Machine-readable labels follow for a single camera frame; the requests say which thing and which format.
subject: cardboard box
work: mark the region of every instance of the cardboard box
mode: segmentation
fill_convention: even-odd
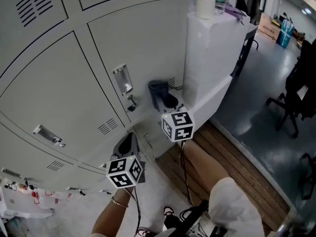
[[[258,30],[268,35],[273,42],[277,41],[281,31],[279,27],[271,23],[271,18],[264,13],[261,14]]]

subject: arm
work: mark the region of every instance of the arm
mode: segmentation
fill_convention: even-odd
[[[118,189],[114,195],[114,200],[125,206],[128,205],[129,199],[130,195],[124,189]],[[110,201],[95,222],[92,233],[115,237],[119,231],[125,211],[126,208]]]
[[[208,192],[219,180],[229,177],[223,166],[192,140],[186,141],[183,153],[208,187]]]

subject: wooden plank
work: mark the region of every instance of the wooden plank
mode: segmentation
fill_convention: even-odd
[[[174,158],[179,163],[180,147],[176,144],[171,149],[169,149],[168,152],[172,156],[172,158]],[[186,158],[185,158],[185,165],[186,165],[187,173],[208,193],[208,199],[209,199],[209,194],[210,194],[209,188],[204,184],[203,180],[201,179],[196,169],[192,166],[192,164]]]
[[[185,183],[181,180],[181,178],[168,166],[163,162],[160,158],[156,160],[158,167],[165,173],[165,175],[170,179],[170,181],[186,196],[187,188]],[[192,197],[192,201],[194,204],[200,204],[202,200],[192,191],[190,188],[190,193]]]
[[[267,226],[269,226],[273,231],[277,231],[279,228],[279,225],[272,219],[272,217],[267,214],[265,212],[265,210],[245,191],[245,189],[242,188],[242,186],[240,186],[238,183],[236,183],[237,186],[243,191],[245,192],[246,196],[248,197],[248,199],[250,200],[250,202],[257,208],[260,216],[261,216],[261,220],[263,223],[267,224]]]
[[[256,169],[256,167],[240,152],[220,131],[218,131],[211,123],[207,122],[207,129],[212,135],[233,154],[239,162],[248,169],[249,172],[259,181],[259,183],[268,191],[273,199],[280,205],[285,213],[289,213],[290,207],[280,196],[280,194],[273,188],[268,180]]]
[[[275,213],[274,209],[249,184],[249,182],[200,133],[195,133],[194,140],[227,170],[235,181],[241,185],[255,201],[257,201],[257,203],[278,225],[281,225],[283,219]]]
[[[248,169],[246,169],[240,161],[224,147],[210,132],[210,124],[204,124],[198,132],[222,155],[225,159],[235,167],[235,169],[256,189],[257,192],[263,197],[264,200],[275,210],[275,212],[285,219],[287,213],[283,211],[281,206],[274,200],[270,193],[259,183]]]
[[[160,162],[168,165],[185,183],[184,171],[179,163],[167,152],[159,157]],[[187,173],[188,186],[200,199],[209,200],[209,194]]]

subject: locker vent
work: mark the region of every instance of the locker vent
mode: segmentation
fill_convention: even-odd
[[[100,132],[102,132],[104,135],[106,135],[107,133],[111,132],[112,130],[114,130],[115,128],[118,127],[118,124],[115,122],[115,120],[112,118],[109,121],[107,121],[105,124],[103,124],[102,126],[100,126],[98,128],[98,130]]]
[[[51,163],[47,168],[53,171],[57,171],[58,169],[60,169],[62,166],[64,166],[64,164],[62,162],[59,161],[54,161],[53,163]]]
[[[171,79],[169,80],[169,85],[170,85],[171,87],[175,87],[175,86],[176,86],[176,77],[171,78]]]
[[[51,0],[21,0],[16,5],[24,27],[53,7]]]

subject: bracelet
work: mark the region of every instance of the bracelet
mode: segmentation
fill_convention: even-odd
[[[115,200],[114,200],[114,197],[112,197],[111,199],[112,199],[112,202],[113,202],[114,204],[117,204],[117,205],[122,206],[122,207],[124,207],[124,208],[128,208],[128,206],[122,205],[121,203],[115,201]]]

